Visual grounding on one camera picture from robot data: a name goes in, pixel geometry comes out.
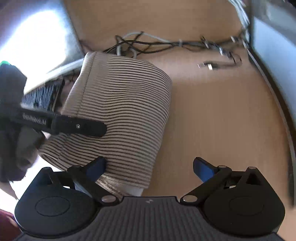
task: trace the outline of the wooden panel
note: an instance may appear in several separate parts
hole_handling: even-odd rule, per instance
[[[235,35],[241,25],[226,0],[66,0],[79,39],[92,50],[114,45],[114,35],[146,31],[163,38],[218,40]],[[192,162],[200,156],[233,170],[256,166],[286,207],[279,234],[294,240],[296,213],[289,205],[285,129],[275,101],[246,51],[238,68],[199,69],[206,60],[225,60],[215,52],[173,49],[140,55],[172,79],[170,117],[158,153],[150,187],[143,195],[180,198],[201,182]]]

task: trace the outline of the red fabric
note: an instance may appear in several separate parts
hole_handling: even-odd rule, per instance
[[[0,241],[12,241],[20,234],[13,214],[0,209]]]

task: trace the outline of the metal screw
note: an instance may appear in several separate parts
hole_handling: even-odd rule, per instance
[[[103,202],[115,202],[115,200],[116,200],[116,197],[112,195],[106,195],[102,197]]]
[[[183,197],[183,200],[185,202],[196,202],[197,201],[197,197],[193,196],[193,195],[187,195],[185,197]]]

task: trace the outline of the beige striped pillow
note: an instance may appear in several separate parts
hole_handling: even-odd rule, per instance
[[[61,170],[104,156],[106,172],[97,183],[111,192],[120,186],[147,188],[168,120],[172,82],[153,64],[89,52],[62,114],[103,121],[101,137],[51,136],[39,150]]]

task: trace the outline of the tangled cables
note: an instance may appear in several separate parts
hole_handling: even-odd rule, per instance
[[[134,39],[131,39],[131,40],[125,39],[132,35],[135,35]],[[156,41],[155,42],[139,41],[138,40],[139,37],[143,35],[154,38],[156,39]],[[221,55],[226,56],[228,57],[228,59],[231,59],[233,61],[232,63],[224,63],[224,62],[218,63],[218,62],[206,61],[206,62],[203,62],[202,64],[199,64],[198,65],[199,68],[203,66],[207,66],[210,70],[213,70],[213,69],[220,69],[220,68],[235,67],[235,66],[241,65],[242,63],[242,60],[239,55],[222,47],[223,45],[228,45],[231,43],[236,45],[240,44],[240,39],[238,37],[233,37],[233,36],[231,36],[230,39],[219,41],[217,43],[206,40],[204,37],[202,37],[200,41],[179,40],[176,42],[171,42],[169,40],[166,40],[154,35],[150,35],[144,32],[132,32],[132,33],[126,34],[123,37],[116,35],[115,39],[117,44],[104,50],[105,53],[114,53],[114,54],[117,54],[118,56],[132,55],[133,58],[136,58],[140,54],[158,53],[158,52],[162,52],[175,47],[181,47],[193,52],[199,52],[205,49],[218,51]],[[143,45],[145,47],[143,49],[139,49],[138,47],[135,47],[134,44]],[[126,45],[127,49],[122,50],[122,47],[121,47],[122,45]]]

